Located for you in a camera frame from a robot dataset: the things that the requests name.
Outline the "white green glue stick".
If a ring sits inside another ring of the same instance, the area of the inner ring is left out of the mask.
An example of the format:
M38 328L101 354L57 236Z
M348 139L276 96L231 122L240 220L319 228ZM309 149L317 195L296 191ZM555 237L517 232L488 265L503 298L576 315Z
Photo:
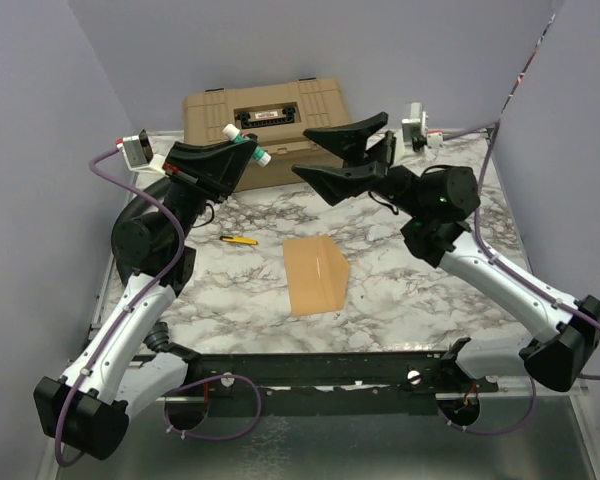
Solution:
M259 146L254 138L245 135L234 124L227 124L223 128L222 133L226 137L226 139L231 141L233 144L246 144L248 146L247 150L251 154L250 161L252 163L257 164L260 167L265 167L272 160L271 155L264 148Z

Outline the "brown paper envelope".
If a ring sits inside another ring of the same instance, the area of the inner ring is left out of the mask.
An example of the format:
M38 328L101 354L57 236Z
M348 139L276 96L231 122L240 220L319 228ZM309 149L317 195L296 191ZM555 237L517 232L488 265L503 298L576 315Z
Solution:
M328 235L282 243L291 315L301 317L344 308L350 265Z

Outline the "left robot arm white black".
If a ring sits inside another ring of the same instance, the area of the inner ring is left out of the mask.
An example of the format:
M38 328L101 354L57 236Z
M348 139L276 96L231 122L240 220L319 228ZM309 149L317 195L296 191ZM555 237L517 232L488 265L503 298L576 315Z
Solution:
M211 146L176 142L155 165L148 136L140 132L90 161L95 175L135 197L111 233L125 285L121 299L60 377L44 377L34 390L59 466L70 467L85 455L108 458L136 412L171 389L186 395L200 385L201 371L189 362L195 355L177 355L170 346L160 347L138 373L127 368L192 276L196 251L186 238L196 220L233 193L259 149L254 137L242 134Z

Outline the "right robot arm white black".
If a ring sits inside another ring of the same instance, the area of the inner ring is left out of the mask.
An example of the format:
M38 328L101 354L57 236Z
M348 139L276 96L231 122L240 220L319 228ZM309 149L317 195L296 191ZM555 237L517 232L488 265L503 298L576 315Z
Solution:
M369 146L388 122L381 112L303 135L342 161L339 168L295 166L293 172L329 205L363 193L409 215L401 234L411 255L457 277L522 324L518 339L463 338L445 353L441 383L461 391L487 376L528 376L557 392L571 389L600 342L600 300L577 299L509 261L479 236L480 185L471 168L434 166L416 174L396 162L392 132Z

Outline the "tan plastic toolbox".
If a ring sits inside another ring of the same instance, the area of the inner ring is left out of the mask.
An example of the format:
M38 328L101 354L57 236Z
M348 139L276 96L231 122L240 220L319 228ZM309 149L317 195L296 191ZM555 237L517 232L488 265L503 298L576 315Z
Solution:
M351 117L335 78L308 78L289 83L244 89L215 89L191 94L183 102L184 141L212 145L226 139L231 123L253 134L271 155L267 166L250 164L236 190L296 184L302 179L294 165L332 166L341 160L303 136L309 128L349 124Z

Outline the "yellow black utility knife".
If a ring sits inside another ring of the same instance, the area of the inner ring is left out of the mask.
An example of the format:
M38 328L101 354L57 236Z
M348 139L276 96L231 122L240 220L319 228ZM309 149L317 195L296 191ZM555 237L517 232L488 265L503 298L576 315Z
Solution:
M240 245L249 245L249 246L256 246L258 245L258 241L252 238L246 238L246 237L236 237L236 236L220 236L219 240L221 240L222 242L225 243L232 243L232 244L240 244Z

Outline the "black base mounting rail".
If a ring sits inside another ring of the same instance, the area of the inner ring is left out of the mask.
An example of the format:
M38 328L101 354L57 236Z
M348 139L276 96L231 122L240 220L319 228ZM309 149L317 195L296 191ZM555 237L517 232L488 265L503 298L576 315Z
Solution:
M181 392L162 402L180 420L211 417L434 415L438 398L494 393L442 351L204 354L191 364Z

